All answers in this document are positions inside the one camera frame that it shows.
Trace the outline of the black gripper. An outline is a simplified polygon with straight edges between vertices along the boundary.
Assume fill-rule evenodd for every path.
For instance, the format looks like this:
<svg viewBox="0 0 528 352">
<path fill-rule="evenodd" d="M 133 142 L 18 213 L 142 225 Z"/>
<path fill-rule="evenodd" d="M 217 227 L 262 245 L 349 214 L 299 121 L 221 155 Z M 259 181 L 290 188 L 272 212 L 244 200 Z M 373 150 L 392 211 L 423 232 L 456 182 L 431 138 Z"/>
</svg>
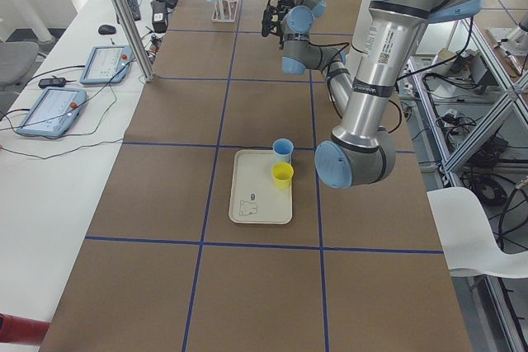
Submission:
<svg viewBox="0 0 528 352">
<path fill-rule="evenodd" d="M 274 35 L 282 39 L 284 35 L 282 20 L 272 16 L 264 16 L 262 18 L 261 34 L 263 37 Z"/>
<path fill-rule="evenodd" d="M 278 12 L 288 12 L 295 6 L 295 0 L 278 0 L 276 7 L 268 1 L 262 16 L 263 25 L 274 25 L 277 20 L 276 9 Z"/>
</svg>

